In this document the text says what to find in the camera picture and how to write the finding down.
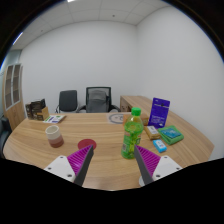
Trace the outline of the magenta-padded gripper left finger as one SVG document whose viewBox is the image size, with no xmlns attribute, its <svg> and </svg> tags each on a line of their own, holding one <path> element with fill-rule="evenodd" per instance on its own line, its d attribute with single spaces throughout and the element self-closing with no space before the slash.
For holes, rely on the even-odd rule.
<svg viewBox="0 0 224 224">
<path fill-rule="evenodd" d="M 45 171 L 82 186 L 93 154 L 93 146 L 89 145 L 69 156 L 60 155 L 45 168 Z"/>
</svg>

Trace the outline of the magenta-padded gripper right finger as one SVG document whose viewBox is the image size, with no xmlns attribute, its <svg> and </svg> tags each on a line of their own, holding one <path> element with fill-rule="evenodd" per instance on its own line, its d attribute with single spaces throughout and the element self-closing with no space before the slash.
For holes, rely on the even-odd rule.
<svg viewBox="0 0 224 224">
<path fill-rule="evenodd" d="M 141 186 L 148 185 L 182 169 L 168 155 L 158 156 L 138 145 L 134 147 L 134 155 L 141 173 L 139 178 Z"/>
</svg>

